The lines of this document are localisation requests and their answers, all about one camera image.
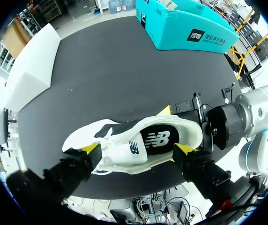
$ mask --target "sneaker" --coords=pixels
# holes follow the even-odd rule
[[[100,143],[102,159],[92,173],[137,174],[171,160],[174,143],[197,148],[202,139],[199,124],[176,115],[150,116],[125,123],[105,119],[74,131],[62,150]]]

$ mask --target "screw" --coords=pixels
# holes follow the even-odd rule
[[[259,115],[259,117],[262,117],[263,116],[263,111],[262,111],[261,108],[259,108],[259,110],[258,110],[258,115]]]

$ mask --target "white panel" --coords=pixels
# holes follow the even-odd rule
[[[50,24],[28,42],[12,66],[0,105],[18,112],[51,86],[59,44],[60,37]]]

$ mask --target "yellow metal frame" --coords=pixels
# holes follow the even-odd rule
[[[250,16],[252,15],[254,10],[251,10],[251,12],[247,15],[246,19],[242,22],[242,24],[238,27],[238,29],[236,30],[236,32],[238,33],[245,25],[245,23],[247,22],[247,20],[250,18]],[[242,68],[245,64],[245,60],[246,60],[246,56],[249,55],[257,46],[259,46],[268,36],[268,33],[260,40],[258,41],[246,54],[243,54],[241,52],[238,52],[238,51],[235,51],[234,50],[234,46],[232,46],[230,48],[230,51],[232,52],[232,60],[234,61],[234,54],[235,53],[238,53],[239,55],[242,55],[242,57],[240,57],[238,60],[237,60],[237,63],[240,63],[241,62],[241,65],[239,67],[239,72],[238,72],[238,75],[237,75],[237,80],[240,79],[240,74],[241,74],[241,71],[242,71]]]

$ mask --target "robotic arm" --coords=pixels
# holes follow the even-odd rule
[[[264,173],[266,166],[258,165],[265,165],[268,155],[268,86],[239,95],[233,104],[213,109],[204,109],[198,94],[191,102],[186,101],[185,106],[176,104],[174,108],[172,111],[181,118],[187,116],[186,111],[197,111],[203,128],[204,140],[200,150],[176,143],[172,158],[184,178],[188,182],[192,181],[204,198],[212,201],[213,206],[206,216],[211,217],[219,211],[249,203],[260,187],[258,180],[241,177],[233,183],[230,180],[231,172],[215,165],[211,155],[213,144],[223,150],[237,145],[242,137],[258,134],[253,142],[246,144],[242,152],[246,154],[247,170],[257,169]],[[61,204],[80,182],[90,178],[102,158],[101,146],[97,143],[79,150],[69,149],[65,154],[67,158],[61,159],[50,170],[44,170],[43,179],[31,170],[17,171],[8,176],[7,185],[22,208],[30,204],[31,195],[35,201],[43,199]],[[241,211],[234,210],[219,217],[218,222],[214,220],[213,224],[228,224],[241,215]]]

